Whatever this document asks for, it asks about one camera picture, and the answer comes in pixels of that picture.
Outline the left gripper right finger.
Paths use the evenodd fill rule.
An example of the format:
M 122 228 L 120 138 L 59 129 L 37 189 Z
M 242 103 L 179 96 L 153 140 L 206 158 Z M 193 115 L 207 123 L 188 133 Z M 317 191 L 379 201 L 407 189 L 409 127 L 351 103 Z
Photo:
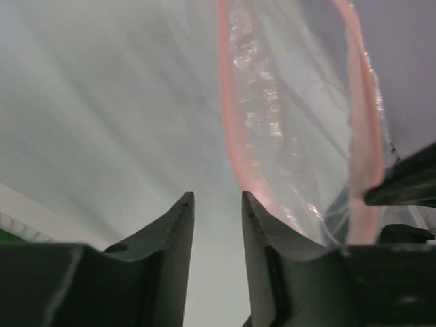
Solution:
M 327 249 L 242 194 L 247 326 L 434 326 L 435 248 Z

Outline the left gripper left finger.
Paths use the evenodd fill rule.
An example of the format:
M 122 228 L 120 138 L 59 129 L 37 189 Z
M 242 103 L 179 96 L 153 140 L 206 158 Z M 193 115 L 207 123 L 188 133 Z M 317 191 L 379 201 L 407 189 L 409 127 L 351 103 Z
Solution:
M 195 198 L 135 234 L 84 243 L 2 243 L 2 326 L 181 326 Z

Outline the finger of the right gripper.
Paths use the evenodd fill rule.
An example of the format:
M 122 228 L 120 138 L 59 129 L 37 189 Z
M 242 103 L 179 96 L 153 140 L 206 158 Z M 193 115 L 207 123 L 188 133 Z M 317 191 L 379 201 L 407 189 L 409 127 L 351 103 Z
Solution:
M 368 190 L 364 201 L 369 206 L 434 206 L 435 144 L 388 168 L 382 184 Z

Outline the clear zip top bag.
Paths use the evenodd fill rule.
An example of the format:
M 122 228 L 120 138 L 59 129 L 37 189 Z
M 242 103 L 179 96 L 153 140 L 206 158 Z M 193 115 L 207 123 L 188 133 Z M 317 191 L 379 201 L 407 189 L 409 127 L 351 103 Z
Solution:
M 221 107 L 237 179 L 324 246 L 425 228 L 412 206 L 365 206 L 397 159 L 351 1 L 220 1 Z

